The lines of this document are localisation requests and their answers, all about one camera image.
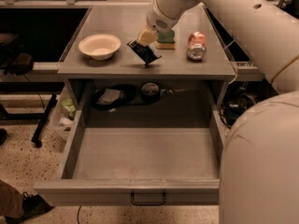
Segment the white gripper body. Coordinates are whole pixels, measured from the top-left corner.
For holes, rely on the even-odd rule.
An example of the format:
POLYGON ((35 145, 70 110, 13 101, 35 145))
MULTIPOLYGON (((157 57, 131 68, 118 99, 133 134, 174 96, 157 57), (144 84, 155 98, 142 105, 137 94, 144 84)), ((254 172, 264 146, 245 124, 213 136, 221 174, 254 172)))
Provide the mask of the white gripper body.
POLYGON ((158 33, 166 33, 170 31, 177 23, 178 19, 170 19, 166 17, 158 8, 156 0, 152 0, 147 11, 146 22, 149 28, 158 33))

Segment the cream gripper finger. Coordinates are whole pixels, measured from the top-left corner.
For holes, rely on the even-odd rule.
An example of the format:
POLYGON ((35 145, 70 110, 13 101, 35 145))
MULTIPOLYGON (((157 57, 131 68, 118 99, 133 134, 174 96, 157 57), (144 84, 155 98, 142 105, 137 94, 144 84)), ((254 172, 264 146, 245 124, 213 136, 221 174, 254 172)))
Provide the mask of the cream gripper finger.
POLYGON ((156 30, 143 29, 137 39, 137 43, 146 47, 158 39, 158 32, 156 30))

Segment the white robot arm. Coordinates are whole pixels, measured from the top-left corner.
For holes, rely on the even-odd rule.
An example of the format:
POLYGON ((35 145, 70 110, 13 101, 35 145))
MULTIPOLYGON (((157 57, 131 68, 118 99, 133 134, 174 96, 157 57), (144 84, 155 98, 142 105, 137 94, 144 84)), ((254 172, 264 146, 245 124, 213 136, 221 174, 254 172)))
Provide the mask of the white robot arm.
POLYGON ((299 224, 299 21, 265 0, 153 0, 149 31, 170 30, 198 3, 277 93, 246 111, 226 138, 219 224, 299 224))

